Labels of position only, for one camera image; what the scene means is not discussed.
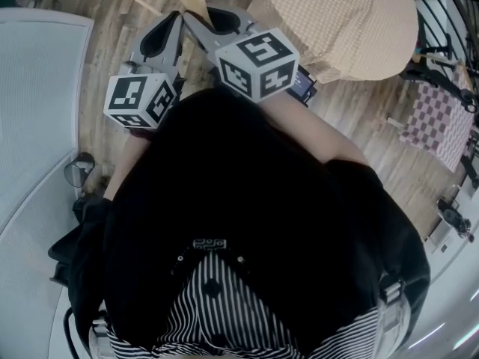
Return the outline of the round table with checked cloth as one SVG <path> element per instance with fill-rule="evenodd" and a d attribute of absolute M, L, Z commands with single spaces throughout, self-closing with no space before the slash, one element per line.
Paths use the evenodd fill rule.
<path fill-rule="evenodd" d="M 415 0 L 252 0 L 248 12 L 280 28 L 322 84 L 395 76 L 418 37 Z"/>

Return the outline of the person's left forearm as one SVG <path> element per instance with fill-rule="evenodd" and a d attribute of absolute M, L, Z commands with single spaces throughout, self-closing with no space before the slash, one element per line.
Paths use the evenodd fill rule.
<path fill-rule="evenodd" d="M 112 201 L 129 172 L 149 147 L 156 131 L 131 129 L 103 197 Z"/>

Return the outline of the small black display screen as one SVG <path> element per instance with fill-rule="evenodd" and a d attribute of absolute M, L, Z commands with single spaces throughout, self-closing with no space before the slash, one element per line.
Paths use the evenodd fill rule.
<path fill-rule="evenodd" d="M 309 107 L 309 102 L 316 96 L 317 80 L 303 66 L 299 65 L 294 84 L 287 89 L 287 93 L 294 99 Z"/>

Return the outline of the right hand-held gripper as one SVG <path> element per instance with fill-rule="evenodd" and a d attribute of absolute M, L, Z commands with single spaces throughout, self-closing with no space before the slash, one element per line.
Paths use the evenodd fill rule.
<path fill-rule="evenodd" d="M 206 49 L 219 82 L 251 102 L 261 102 L 290 88 L 299 52 L 279 28 L 267 29 L 243 9 L 207 8 L 211 25 L 187 10 L 183 21 Z"/>

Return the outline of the small black machine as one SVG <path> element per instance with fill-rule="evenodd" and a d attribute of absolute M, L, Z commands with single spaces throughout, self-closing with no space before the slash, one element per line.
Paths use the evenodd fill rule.
<path fill-rule="evenodd" d="M 469 219 L 464 218 L 459 211 L 453 208 L 443 197 L 440 197 L 436 201 L 436 207 L 443 221 L 453 227 L 461 238 L 467 237 L 471 229 Z"/>

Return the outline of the purple checked cloth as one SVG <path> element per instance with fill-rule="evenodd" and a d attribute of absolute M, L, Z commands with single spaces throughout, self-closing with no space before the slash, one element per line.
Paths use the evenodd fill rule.
<path fill-rule="evenodd" d="M 420 83 L 412 114 L 400 132 L 400 140 L 432 154 L 455 172 L 469 139 L 475 116 L 441 88 Z"/>

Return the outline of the patterned belt buckle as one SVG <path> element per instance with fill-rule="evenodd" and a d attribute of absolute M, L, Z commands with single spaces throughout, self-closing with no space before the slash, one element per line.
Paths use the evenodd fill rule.
<path fill-rule="evenodd" d="M 202 251 L 225 250 L 227 248 L 227 241 L 225 239 L 195 239 L 193 241 L 193 248 Z"/>

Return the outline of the person's right forearm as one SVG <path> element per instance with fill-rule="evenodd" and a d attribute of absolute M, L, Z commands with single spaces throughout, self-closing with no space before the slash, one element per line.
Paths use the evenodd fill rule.
<path fill-rule="evenodd" d="M 362 151 L 350 139 L 289 94 L 279 93 L 260 102 L 259 107 L 275 126 L 318 161 L 368 164 Z"/>

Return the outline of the black metal railing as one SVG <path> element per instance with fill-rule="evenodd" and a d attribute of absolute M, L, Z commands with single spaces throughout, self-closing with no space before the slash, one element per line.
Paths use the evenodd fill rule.
<path fill-rule="evenodd" d="M 479 0 L 415 0 L 418 45 L 461 62 L 479 95 Z"/>

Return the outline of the black white striped garment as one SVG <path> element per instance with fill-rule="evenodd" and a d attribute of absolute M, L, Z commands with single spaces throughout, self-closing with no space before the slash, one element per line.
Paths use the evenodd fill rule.
<path fill-rule="evenodd" d="M 377 322 L 378 312 L 373 308 L 304 355 L 280 319 L 217 254 L 210 253 L 174 301 L 164 324 L 166 331 L 152 348 L 131 345 L 107 324 L 94 358 L 374 359 Z"/>

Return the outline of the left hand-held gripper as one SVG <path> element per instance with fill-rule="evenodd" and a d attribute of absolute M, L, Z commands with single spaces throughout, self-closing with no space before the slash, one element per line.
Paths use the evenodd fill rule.
<path fill-rule="evenodd" d="M 183 17 L 175 11 L 144 29 L 134 40 L 129 60 L 109 79 L 103 113 L 126 128 L 158 128 L 180 98 L 183 80 L 177 59 L 182 38 Z"/>

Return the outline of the person's black top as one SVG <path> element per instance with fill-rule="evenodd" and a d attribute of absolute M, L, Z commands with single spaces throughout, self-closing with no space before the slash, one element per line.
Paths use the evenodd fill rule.
<path fill-rule="evenodd" d="M 411 221 L 369 165 L 318 161 L 260 109 L 211 88 L 178 102 L 112 201 L 85 206 L 69 269 L 79 339 L 92 322 L 150 349 L 193 271 L 217 254 L 309 355 L 376 308 L 374 359 L 409 338 L 430 286 Z M 225 239 L 202 251 L 195 239 Z M 379 282 L 405 282 L 403 311 L 385 310 Z"/>

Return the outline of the black folding clothes airer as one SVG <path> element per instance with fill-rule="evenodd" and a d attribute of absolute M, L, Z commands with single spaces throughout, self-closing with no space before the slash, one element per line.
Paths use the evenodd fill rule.
<path fill-rule="evenodd" d="M 475 138 L 472 137 L 472 131 L 475 126 L 476 115 L 479 114 L 479 95 L 472 90 L 471 80 L 464 65 L 459 61 L 446 61 L 432 53 L 415 52 L 400 76 L 406 81 L 417 83 L 418 86 L 420 83 L 428 83 L 434 88 L 447 91 L 461 102 L 467 112 L 475 116 L 466 149 L 460 158 L 459 165 L 464 167 L 473 187 L 479 188 L 479 172 L 472 164 L 474 159 L 472 149 L 475 141 Z"/>

